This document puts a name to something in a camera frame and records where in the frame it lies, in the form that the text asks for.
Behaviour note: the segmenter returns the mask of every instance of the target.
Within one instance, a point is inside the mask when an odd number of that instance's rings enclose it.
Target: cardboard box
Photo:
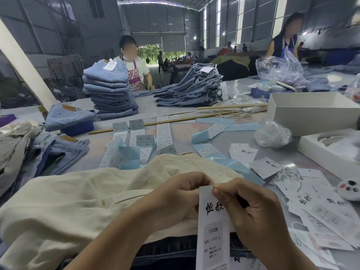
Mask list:
[[[360,105],[338,92],[271,94],[267,114],[293,136],[356,129],[359,116]]]
[[[360,177],[360,131],[303,136],[298,151],[342,180]]]

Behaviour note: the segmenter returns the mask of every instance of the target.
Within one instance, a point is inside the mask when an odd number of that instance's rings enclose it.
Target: wooden ruler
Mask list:
[[[177,118],[177,119],[173,119],[173,120],[165,120],[165,121],[159,121],[159,122],[149,122],[149,123],[145,123],[145,126],[151,126],[151,125],[158,125],[158,124],[164,124],[164,123],[172,123],[172,122],[182,122],[182,121],[188,121],[188,120],[193,120],[193,119],[197,119],[197,118],[205,118],[205,117],[214,117],[214,116],[218,116],[218,115],[225,115],[225,114],[231,114],[231,113],[235,113],[234,111],[227,111],[227,112],[222,112],[219,114],[204,114],[204,115],[198,115],[198,116],[194,116],[194,117],[184,117],[184,118]],[[89,132],[89,135],[96,135],[96,134],[101,134],[103,132],[112,132],[113,128],[109,128],[109,129],[101,129],[101,130],[95,130],[95,131],[91,131]]]
[[[268,103],[251,103],[251,104],[238,104],[238,105],[225,105],[225,106],[198,107],[198,110],[245,108],[245,107],[268,106],[268,105],[269,105]]]

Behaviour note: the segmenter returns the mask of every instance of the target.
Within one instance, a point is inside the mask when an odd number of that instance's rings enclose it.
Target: black hair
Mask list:
[[[304,16],[303,13],[300,13],[300,12],[295,12],[295,13],[293,13],[293,14],[290,15],[290,17],[286,20],[286,22],[285,22],[282,30],[280,31],[280,34],[285,35],[286,29],[288,28],[288,26],[289,26],[292,22],[294,22],[295,20],[299,20],[299,19],[304,20],[304,18],[305,18],[305,16]]]
[[[119,43],[120,49],[124,49],[125,44],[130,44],[130,45],[136,45],[137,46],[136,40],[130,35],[125,35],[125,36],[123,36],[121,38],[120,43]]]

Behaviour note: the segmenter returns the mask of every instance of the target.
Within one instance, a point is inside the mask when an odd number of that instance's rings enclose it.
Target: cartoon face figurine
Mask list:
[[[360,178],[341,181],[336,187],[337,193],[349,201],[360,201]]]

